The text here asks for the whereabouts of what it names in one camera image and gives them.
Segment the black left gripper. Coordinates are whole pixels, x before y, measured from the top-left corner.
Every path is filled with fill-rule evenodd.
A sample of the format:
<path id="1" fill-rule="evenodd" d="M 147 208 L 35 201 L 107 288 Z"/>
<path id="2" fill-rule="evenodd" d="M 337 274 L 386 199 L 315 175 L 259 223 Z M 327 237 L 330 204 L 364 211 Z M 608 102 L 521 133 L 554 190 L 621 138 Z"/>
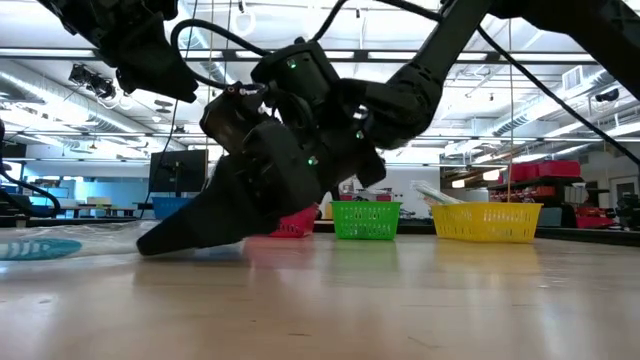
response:
<path id="1" fill-rule="evenodd" d="M 180 53 L 166 43 L 160 13 L 137 18 L 93 16 L 90 25 L 94 54 L 118 67 L 123 90 L 146 90 L 187 103 L 196 100 L 198 84 Z"/>

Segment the green plastic basket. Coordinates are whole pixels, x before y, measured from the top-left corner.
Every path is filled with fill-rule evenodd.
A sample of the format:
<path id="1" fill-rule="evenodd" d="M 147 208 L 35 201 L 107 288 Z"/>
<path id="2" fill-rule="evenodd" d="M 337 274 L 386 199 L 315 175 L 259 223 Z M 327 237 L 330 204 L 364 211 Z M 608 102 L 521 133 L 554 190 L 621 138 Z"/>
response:
<path id="1" fill-rule="evenodd" d="M 342 240 L 393 240 L 400 202 L 332 202 L 335 234 Z"/>

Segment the overhead light bar beam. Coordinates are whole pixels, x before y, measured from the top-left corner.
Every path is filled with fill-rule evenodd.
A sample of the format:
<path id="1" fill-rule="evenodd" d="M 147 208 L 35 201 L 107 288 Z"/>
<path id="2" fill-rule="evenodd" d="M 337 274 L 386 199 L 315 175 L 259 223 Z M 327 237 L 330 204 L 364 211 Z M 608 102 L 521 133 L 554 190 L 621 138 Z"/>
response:
<path id="1" fill-rule="evenodd" d="M 412 51 L 401 50 L 326 50 L 327 58 L 340 63 L 402 63 L 414 57 Z M 260 59 L 258 54 L 247 50 L 182 50 L 187 62 L 254 62 Z M 511 57 L 525 65 L 598 65 L 587 53 L 576 52 L 513 52 Z M 92 49 L 82 48 L 12 48 L 0 47 L 0 59 L 10 60 L 69 60 L 98 61 Z M 504 56 L 495 51 L 462 52 L 457 60 L 460 64 L 500 64 L 506 63 Z"/>

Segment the blue plastic basket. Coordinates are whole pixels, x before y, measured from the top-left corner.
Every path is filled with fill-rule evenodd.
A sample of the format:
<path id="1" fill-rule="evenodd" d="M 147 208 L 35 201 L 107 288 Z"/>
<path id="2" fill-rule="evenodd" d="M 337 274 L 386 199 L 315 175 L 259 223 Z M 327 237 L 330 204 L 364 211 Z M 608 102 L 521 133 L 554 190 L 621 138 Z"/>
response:
<path id="1" fill-rule="evenodd" d="M 153 197 L 152 210 L 156 220 L 164 220 L 182 207 L 187 205 L 191 198 L 183 197 Z"/>

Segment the black rig-mounted device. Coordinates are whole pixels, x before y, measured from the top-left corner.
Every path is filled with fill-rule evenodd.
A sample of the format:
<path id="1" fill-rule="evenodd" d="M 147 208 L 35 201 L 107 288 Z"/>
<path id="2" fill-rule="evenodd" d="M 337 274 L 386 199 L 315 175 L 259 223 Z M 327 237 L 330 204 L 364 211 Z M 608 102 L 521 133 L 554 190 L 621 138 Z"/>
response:
<path id="1" fill-rule="evenodd" d="M 76 86 L 84 87 L 101 100 L 112 100 L 117 94 L 112 79 L 101 77 L 83 64 L 72 66 L 68 80 Z"/>

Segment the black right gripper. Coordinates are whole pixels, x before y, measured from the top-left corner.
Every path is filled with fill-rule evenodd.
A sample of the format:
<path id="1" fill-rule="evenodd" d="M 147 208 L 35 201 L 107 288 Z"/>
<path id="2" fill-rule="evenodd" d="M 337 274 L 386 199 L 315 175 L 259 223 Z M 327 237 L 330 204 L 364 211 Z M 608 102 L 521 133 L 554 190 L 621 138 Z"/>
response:
<path id="1" fill-rule="evenodd" d="M 153 256 L 267 235 L 282 217 L 310 207 L 352 176 L 364 186 L 386 177 L 364 128 L 366 107 L 296 98 L 294 108 L 294 135 L 277 122 L 255 127 L 240 152 L 218 161 L 205 190 L 137 240 L 138 252 Z"/>

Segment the yellow plastic basket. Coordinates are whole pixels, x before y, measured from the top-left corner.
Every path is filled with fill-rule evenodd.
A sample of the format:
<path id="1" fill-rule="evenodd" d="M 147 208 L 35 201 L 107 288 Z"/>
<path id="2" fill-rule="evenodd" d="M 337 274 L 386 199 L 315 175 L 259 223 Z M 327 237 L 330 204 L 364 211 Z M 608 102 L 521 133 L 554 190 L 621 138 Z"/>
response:
<path id="1" fill-rule="evenodd" d="M 476 243 L 531 243 L 541 209 L 539 203 L 513 202 L 431 206 L 438 237 Z"/>

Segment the black curved tube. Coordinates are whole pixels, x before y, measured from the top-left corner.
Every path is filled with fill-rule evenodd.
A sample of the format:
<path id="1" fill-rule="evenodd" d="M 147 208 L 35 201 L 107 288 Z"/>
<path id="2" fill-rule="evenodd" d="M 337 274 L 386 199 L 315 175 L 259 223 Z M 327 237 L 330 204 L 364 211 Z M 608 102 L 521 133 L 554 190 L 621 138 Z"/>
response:
<path id="1" fill-rule="evenodd" d="M 61 210 L 61 205 L 59 200 L 51 195 L 50 193 L 36 187 L 33 186 L 31 184 L 25 183 L 23 181 L 20 180 L 16 180 L 14 178 L 12 178 L 6 171 L 6 169 L 4 167 L 2 167 L 0 169 L 0 175 L 4 178 L 6 178 L 10 183 L 19 185 L 23 188 L 29 189 L 33 192 L 39 193 L 40 195 L 48 198 L 52 204 L 53 207 L 50 210 L 47 211 L 37 211 L 34 210 L 31 206 L 26 206 L 21 204 L 20 202 L 18 202 L 17 200 L 15 200 L 9 193 L 7 193 L 5 190 L 0 189 L 0 199 L 4 200 L 5 202 L 7 202 L 9 205 L 11 205 L 12 207 L 16 208 L 18 210 L 19 213 L 24 214 L 26 216 L 30 216 L 30 217 L 36 217 L 36 218 L 54 218 L 58 215 L 58 213 Z"/>

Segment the blue white bagged toothbrush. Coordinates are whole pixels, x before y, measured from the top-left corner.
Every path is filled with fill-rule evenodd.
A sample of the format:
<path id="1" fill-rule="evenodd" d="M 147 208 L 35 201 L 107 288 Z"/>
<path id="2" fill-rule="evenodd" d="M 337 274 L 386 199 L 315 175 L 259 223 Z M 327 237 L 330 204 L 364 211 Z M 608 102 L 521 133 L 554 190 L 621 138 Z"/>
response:
<path id="1" fill-rule="evenodd" d="M 137 253 L 157 221 L 0 229 L 0 261 L 44 261 Z"/>

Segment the red plastic basket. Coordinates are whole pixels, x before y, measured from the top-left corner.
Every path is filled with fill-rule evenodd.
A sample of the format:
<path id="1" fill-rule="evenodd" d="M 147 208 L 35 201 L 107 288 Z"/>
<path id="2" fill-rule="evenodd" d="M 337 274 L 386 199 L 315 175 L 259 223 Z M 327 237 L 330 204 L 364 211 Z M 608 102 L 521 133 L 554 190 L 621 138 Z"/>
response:
<path id="1" fill-rule="evenodd" d="M 311 205 L 295 214 L 280 219 L 278 228 L 269 237 L 303 238 L 313 232 L 318 205 Z"/>

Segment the black monitor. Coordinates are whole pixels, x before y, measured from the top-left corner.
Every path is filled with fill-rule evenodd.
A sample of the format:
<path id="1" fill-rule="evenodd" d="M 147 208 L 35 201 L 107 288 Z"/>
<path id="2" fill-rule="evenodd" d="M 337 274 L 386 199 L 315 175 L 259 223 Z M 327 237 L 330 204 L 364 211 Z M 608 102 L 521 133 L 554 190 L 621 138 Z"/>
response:
<path id="1" fill-rule="evenodd" d="M 153 153 L 148 191 L 199 192 L 207 179 L 208 157 L 207 150 Z"/>

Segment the red storage bin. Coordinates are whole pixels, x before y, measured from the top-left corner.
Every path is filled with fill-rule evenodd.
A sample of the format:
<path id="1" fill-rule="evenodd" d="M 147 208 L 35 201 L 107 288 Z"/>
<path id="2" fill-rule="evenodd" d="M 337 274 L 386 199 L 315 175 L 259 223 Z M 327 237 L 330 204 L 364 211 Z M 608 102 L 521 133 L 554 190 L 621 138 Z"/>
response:
<path id="1" fill-rule="evenodd" d="M 511 180 L 521 182 L 541 177 L 575 178 L 580 176 L 581 167 L 577 161 L 548 160 L 514 164 Z"/>

